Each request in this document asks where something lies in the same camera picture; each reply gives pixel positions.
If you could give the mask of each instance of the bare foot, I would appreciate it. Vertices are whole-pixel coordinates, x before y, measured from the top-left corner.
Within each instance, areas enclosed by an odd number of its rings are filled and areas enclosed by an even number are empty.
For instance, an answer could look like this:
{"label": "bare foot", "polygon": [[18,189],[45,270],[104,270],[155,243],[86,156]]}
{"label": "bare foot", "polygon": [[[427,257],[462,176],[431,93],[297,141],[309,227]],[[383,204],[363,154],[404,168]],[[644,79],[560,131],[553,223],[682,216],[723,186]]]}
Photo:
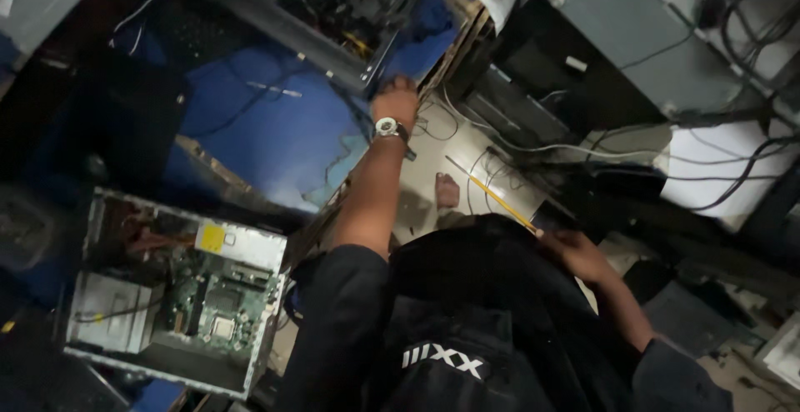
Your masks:
{"label": "bare foot", "polygon": [[449,174],[436,173],[436,209],[458,207],[460,189]]}

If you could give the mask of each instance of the wristwatch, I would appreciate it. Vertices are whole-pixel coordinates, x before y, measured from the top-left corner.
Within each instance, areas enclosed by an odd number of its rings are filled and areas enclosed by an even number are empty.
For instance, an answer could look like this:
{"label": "wristwatch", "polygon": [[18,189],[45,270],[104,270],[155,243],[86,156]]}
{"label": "wristwatch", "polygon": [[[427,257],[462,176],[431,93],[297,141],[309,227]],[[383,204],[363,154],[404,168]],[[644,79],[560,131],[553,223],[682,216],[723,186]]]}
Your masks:
{"label": "wristwatch", "polygon": [[411,151],[411,148],[408,147],[408,139],[410,138],[410,135],[405,129],[405,126],[392,117],[386,117],[378,120],[375,123],[375,138],[390,136],[397,136],[403,140],[405,143],[406,159],[409,161],[414,161],[417,158],[417,154],[414,151]]}

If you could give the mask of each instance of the man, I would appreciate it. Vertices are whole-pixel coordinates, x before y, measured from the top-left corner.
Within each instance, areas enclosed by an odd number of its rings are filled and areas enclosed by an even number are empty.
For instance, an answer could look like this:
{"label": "man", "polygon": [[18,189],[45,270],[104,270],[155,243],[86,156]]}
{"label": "man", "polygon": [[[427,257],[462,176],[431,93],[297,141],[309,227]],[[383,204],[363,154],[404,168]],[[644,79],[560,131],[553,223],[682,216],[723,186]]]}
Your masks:
{"label": "man", "polygon": [[[731,410],[728,392],[654,338],[581,233],[538,241],[499,215],[451,213],[440,222],[448,229],[390,255],[406,150],[391,128],[412,130],[417,107],[405,77],[373,101],[377,134],[389,135],[365,154],[303,295],[280,410]],[[441,173],[437,201],[458,205]],[[599,316],[575,277],[595,292]]]}

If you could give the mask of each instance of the yellow label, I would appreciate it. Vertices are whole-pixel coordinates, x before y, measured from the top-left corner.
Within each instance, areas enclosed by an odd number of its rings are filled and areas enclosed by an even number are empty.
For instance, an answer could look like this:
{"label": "yellow label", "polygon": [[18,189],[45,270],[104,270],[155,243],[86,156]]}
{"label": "yellow label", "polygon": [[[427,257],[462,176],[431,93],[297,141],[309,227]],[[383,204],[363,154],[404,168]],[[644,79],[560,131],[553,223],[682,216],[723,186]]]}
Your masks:
{"label": "yellow label", "polygon": [[225,242],[225,230],[215,225],[205,225],[200,238],[200,250],[219,253]]}

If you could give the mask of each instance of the black shirt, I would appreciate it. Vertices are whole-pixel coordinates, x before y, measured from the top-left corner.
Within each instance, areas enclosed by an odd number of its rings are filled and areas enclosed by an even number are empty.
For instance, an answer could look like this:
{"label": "black shirt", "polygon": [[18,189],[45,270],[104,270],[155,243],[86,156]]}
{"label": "black shirt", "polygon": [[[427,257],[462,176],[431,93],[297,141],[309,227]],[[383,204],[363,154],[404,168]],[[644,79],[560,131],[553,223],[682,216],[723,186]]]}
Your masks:
{"label": "black shirt", "polygon": [[336,248],[303,296],[278,408],[732,410],[665,343],[640,355],[542,254],[497,216],[420,237],[390,264]]}

